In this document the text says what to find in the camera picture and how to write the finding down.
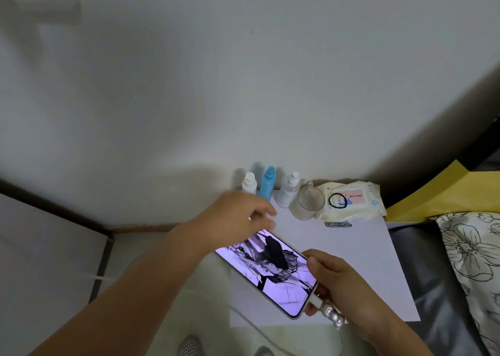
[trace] mesh shoe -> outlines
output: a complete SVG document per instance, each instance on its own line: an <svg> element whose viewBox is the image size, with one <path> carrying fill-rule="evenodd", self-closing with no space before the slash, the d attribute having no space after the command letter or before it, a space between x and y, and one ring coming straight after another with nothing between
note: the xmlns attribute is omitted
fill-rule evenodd
<svg viewBox="0 0 500 356"><path fill-rule="evenodd" d="M262 346L255 352L254 356L274 356L274 353L269 348Z"/></svg>
<svg viewBox="0 0 500 356"><path fill-rule="evenodd" d="M196 336L188 336L180 344L177 356L204 356L202 343Z"/></svg>

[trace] smartphone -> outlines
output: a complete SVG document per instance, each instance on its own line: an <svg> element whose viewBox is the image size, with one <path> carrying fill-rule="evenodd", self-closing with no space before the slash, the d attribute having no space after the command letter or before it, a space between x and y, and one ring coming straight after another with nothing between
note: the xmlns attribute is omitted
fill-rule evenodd
<svg viewBox="0 0 500 356"><path fill-rule="evenodd" d="M302 314L316 289L307 259L265 229L216 253L291 319Z"/></svg>

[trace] white cable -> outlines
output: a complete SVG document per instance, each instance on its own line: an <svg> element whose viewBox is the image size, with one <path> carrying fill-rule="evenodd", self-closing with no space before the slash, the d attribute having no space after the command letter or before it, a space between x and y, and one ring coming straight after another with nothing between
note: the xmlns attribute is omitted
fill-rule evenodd
<svg viewBox="0 0 500 356"><path fill-rule="evenodd" d="M98 279L98 280L101 280L101 281L116 281L115 278L101 277L101 276L97 276L97 275L85 274L84 277L90 277L90 278ZM266 339L277 350L283 352L287 356L298 356L295 353L291 353L291 352L287 351L285 348L280 347L278 344L276 344L274 341L272 341L269 338L269 336L267 336L266 334L264 334L264 332L260 328L258 328L255 324L253 324L253 322L250 319L248 319L240 310L238 310L237 308L235 308L230 303L221 302L219 299L217 299L217 298L215 298L213 296L210 296L210 295L205 294L205 293L200 293L199 291L195 291L195 290L181 289L180 292L181 293L187 293L187 294L190 294L192 296L200 296L200 297L203 297L205 299L209 299L209 300L211 300L213 302L216 302L218 304L222 303L223 305L227 306L229 309L233 310L236 314L238 314L245 322L247 322L250 326L252 326L252 328L260 334L260 336L262 336L264 339ZM341 351L340 351L339 355L342 355L342 354L343 354L343 347L341 348Z"/></svg>

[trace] floor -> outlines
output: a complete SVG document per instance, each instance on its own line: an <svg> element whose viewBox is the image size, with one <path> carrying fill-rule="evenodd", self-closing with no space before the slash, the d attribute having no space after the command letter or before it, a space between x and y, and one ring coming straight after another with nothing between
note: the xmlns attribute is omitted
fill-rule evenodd
<svg viewBox="0 0 500 356"><path fill-rule="evenodd" d="M130 233L116 235L105 277L116 278L135 258L161 239L164 233ZM227 302L230 267L215 254L207 256L194 271L184 289L201 291ZM105 281L101 291L111 282ZM372 348L359 339L346 325L339 333L330 326L261 327L273 341L297 356L375 355ZM253 356L267 341L250 326L231 328L226 306L187 293L174 301L147 353L148 356L176 355L179 343L189 334L202 341L206 356Z"/></svg>

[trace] black ring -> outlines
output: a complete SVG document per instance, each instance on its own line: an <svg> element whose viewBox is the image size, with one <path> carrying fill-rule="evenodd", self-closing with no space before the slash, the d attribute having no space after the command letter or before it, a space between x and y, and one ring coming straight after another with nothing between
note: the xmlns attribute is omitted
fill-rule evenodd
<svg viewBox="0 0 500 356"><path fill-rule="evenodd" d="M332 197L335 196L335 195L340 195L342 198L344 198L344 206L342 207L338 207L338 206L335 206L333 203L332 203ZM343 195L342 193L333 193L332 195L330 195L330 197L328 198L328 203L330 204L330 206L332 206L333 208L346 208L347 207L347 197L345 195Z"/></svg>

